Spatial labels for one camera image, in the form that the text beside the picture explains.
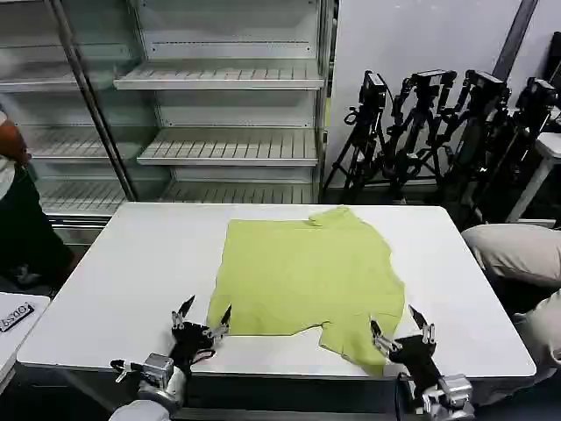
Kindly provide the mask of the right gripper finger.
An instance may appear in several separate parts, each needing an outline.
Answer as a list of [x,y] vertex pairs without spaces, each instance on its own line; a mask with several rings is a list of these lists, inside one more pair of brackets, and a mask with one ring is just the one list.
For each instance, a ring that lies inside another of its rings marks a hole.
[[402,345],[400,343],[384,336],[375,319],[370,318],[369,324],[373,335],[373,343],[381,353],[397,353],[402,349]]
[[436,327],[434,324],[429,324],[424,315],[415,309],[411,304],[408,306],[411,317],[415,321],[417,327],[421,330],[423,336],[423,343],[435,345],[436,344]]

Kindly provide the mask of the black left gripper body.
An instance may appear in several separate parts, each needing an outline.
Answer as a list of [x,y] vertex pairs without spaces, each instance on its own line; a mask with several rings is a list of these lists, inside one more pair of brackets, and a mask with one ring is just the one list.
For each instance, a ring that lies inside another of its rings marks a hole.
[[169,357],[185,375],[191,374],[194,364],[212,357],[212,338],[207,326],[184,322],[182,329],[172,330],[172,335],[175,343]]

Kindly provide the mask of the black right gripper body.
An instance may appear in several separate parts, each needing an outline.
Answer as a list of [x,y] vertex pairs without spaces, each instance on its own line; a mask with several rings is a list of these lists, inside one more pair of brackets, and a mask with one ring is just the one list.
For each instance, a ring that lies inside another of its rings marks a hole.
[[422,335],[414,335],[396,339],[401,347],[389,352],[389,359],[402,364],[409,372],[418,389],[428,389],[437,385],[442,377],[432,357],[436,351],[436,343],[423,341]]

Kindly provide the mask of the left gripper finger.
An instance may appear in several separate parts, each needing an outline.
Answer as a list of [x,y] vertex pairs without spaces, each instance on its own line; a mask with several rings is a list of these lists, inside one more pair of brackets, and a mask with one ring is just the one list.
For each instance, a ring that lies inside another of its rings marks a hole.
[[212,343],[220,342],[230,330],[231,306],[227,308],[219,324],[214,328],[207,328],[203,334]]
[[172,312],[172,329],[182,330],[185,327],[186,316],[195,301],[195,295],[192,295],[187,301],[183,302],[177,311]]

